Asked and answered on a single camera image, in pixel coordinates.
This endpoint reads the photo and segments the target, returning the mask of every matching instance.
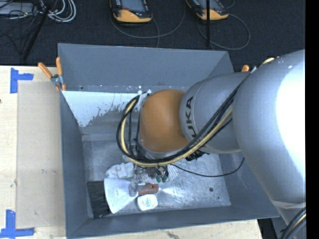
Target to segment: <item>black stand leg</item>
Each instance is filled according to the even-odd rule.
[[[210,47],[210,1],[206,0],[207,47]]]
[[[32,47],[33,47],[33,45],[34,45],[34,43],[35,43],[35,41],[36,41],[41,29],[43,27],[43,25],[44,25],[44,22],[45,22],[46,18],[48,17],[48,14],[49,14],[50,10],[53,7],[53,2],[54,2],[54,0],[48,0],[47,1],[47,5],[46,5],[45,11],[43,13],[42,19],[41,19],[39,25],[37,26],[36,30],[34,31],[34,34],[31,37],[26,50],[23,52],[23,57],[22,57],[23,62],[26,62],[26,60],[27,60],[27,58],[28,58],[28,56],[30,54],[30,51],[31,51],[31,49],[32,49]]]

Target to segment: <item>handheld device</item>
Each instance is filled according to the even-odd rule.
[[[188,7],[202,20],[207,20],[206,0],[185,0]],[[219,0],[209,0],[210,20],[227,18],[229,13]]]
[[[152,19],[146,0],[110,0],[113,17],[124,26],[147,23]]]

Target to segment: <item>yellow cable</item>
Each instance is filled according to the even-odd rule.
[[[136,103],[136,99],[128,106],[127,110],[124,112],[124,114],[127,113],[127,111],[129,111],[133,105]],[[126,149],[126,146],[125,146],[125,139],[124,139],[124,127],[125,127],[125,122],[126,122],[126,119],[128,118],[128,116],[126,115],[122,124],[121,124],[121,146],[122,146],[122,149],[127,153],[129,154],[128,150]]]
[[[165,161],[165,162],[159,162],[159,163],[144,163],[144,162],[140,162],[140,161],[137,161],[133,158],[130,158],[128,157],[128,159],[138,165],[138,166],[144,166],[144,167],[156,167],[156,166],[166,166],[166,165],[169,165],[169,164],[173,164],[177,161],[180,161],[181,159],[183,158],[186,158],[188,157],[189,155],[193,154],[195,151],[197,151],[198,149],[200,149],[203,145],[206,144],[206,142],[211,138],[213,137],[217,131],[223,126],[224,122],[228,119],[228,117],[231,115],[232,113],[232,107],[228,110],[228,112],[226,113],[226,115],[220,120],[220,122],[201,140],[199,141],[196,145],[194,145],[190,150],[188,150],[187,152],[185,152],[183,155],[179,156],[179,157],[176,157],[174,159],[171,159],[169,161]],[[123,120],[123,123],[121,125],[121,145],[122,145],[122,148],[123,150],[127,153],[127,149],[125,147],[125,142],[124,142],[124,124],[125,124],[125,121],[126,121],[126,118]]]

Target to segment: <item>dirt stain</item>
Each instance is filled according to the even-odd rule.
[[[174,235],[173,233],[166,231],[166,234],[168,235],[169,238],[173,238],[173,239],[179,239],[179,236]]]

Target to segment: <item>brown object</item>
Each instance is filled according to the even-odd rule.
[[[145,186],[139,191],[139,196],[146,194],[155,194],[159,190],[158,184],[146,183]]]
[[[140,114],[140,142],[153,152],[170,152],[189,142],[179,122],[183,91],[162,90],[151,95]]]
[[[249,65],[243,65],[243,68],[241,69],[242,72],[248,72],[249,71]]]

